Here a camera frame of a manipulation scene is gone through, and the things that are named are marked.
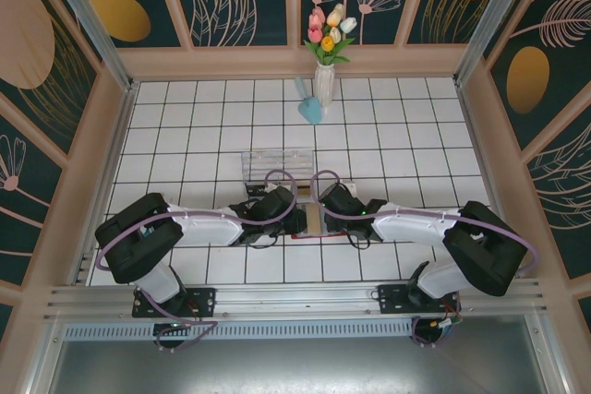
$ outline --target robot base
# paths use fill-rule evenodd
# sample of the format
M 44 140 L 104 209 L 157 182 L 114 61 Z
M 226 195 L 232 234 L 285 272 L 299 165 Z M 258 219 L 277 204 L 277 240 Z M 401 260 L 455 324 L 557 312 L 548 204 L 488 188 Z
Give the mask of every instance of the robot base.
M 193 318 L 213 317 L 215 307 L 215 288 L 187 288 L 187 300 L 192 302 L 199 309 L 195 312 L 188 303 L 183 304 L 175 313 L 177 317 Z M 133 309 L 131 316 L 134 318 L 165 317 L 156 311 L 146 300 L 141 291 L 134 291 Z
M 420 306 L 410 301 L 408 286 L 406 283 L 378 286 L 378 297 L 380 312 L 382 314 L 445 314 L 445 303 L 452 309 L 458 309 L 453 294 L 441 297 L 441 300 L 431 299 Z

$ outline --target tulip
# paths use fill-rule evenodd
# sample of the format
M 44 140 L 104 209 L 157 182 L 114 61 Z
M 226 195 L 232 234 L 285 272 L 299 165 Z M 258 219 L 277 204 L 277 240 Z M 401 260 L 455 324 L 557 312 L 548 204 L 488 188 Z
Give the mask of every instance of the tulip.
M 326 36 L 324 39 L 322 39 L 322 43 L 320 44 L 320 46 L 327 53 L 332 51 L 332 48 L 334 48 L 334 42 L 332 41 L 332 37 Z
M 318 27 L 308 29 L 308 38 L 313 43 L 318 43 L 322 40 L 322 30 Z
M 317 14 L 310 14 L 308 28 L 322 28 L 323 22 Z
M 341 41 L 341 32 L 338 28 L 331 28 L 331 32 L 329 32 L 329 36 L 331 36 L 332 41 L 334 43 L 338 43 Z
M 338 27 L 342 18 L 343 15 L 341 14 L 341 11 L 335 8 L 326 18 L 326 23 L 331 27 Z
M 344 6 L 343 4 L 336 4 L 332 11 L 338 11 L 341 14 L 341 18 L 344 18 Z
M 326 22 L 326 17 L 324 16 L 324 11 L 322 11 L 322 8 L 320 8 L 319 6 L 316 6 L 312 10 L 312 15 L 318 16 L 320 18 L 320 22 L 322 22 L 322 25 L 324 25 L 324 22 Z
M 356 18 L 346 18 L 341 22 L 341 31 L 345 34 L 351 32 L 357 26 Z

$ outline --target pink tulip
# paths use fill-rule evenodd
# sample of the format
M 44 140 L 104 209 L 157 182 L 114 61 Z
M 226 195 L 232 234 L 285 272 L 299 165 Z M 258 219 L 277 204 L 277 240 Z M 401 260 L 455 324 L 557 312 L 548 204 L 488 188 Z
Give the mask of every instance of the pink tulip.
M 308 38 L 312 43 L 318 43 L 322 40 L 322 30 L 319 27 L 310 27 L 308 29 Z
M 320 21 L 322 22 L 322 25 L 324 25 L 324 22 L 326 22 L 326 17 L 324 16 L 324 11 L 322 11 L 322 8 L 320 8 L 319 6 L 316 6 L 312 10 L 312 15 L 318 16 L 320 18 Z
M 310 14 L 308 20 L 308 28 L 322 28 L 323 21 L 320 19 L 318 14 Z

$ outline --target white vase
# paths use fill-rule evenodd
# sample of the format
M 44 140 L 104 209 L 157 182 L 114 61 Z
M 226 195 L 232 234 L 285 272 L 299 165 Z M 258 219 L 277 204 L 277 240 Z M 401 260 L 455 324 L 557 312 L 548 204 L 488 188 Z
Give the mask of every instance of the white vase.
M 318 62 L 314 75 L 314 93 L 323 110 L 332 103 L 332 90 L 334 89 L 334 65 L 321 65 Z

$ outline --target white tile floor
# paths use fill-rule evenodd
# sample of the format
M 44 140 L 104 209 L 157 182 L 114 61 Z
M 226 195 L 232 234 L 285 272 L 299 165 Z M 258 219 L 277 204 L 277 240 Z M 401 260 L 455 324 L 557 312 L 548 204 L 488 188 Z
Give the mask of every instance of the white tile floor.
M 364 201 L 488 204 L 450 78 L 337 79 L 335 102 L 317 126 L 298 113 L 299 100 L 291 79 L 142 83 L 107 214 L 147 192 L 193 208 L 243 201 L 240 152 L 290 148 L 315 149 L 316 168 L 353 179 Z M 408 279 L 420 262 L 446 256 L 429 245 L 358 251 L 343 238 L 285 238 L 264 250 L 177 246 L 167 260 L 185 284 L 217 285 Z M 90 284 L 115 282 L 94 269 Z

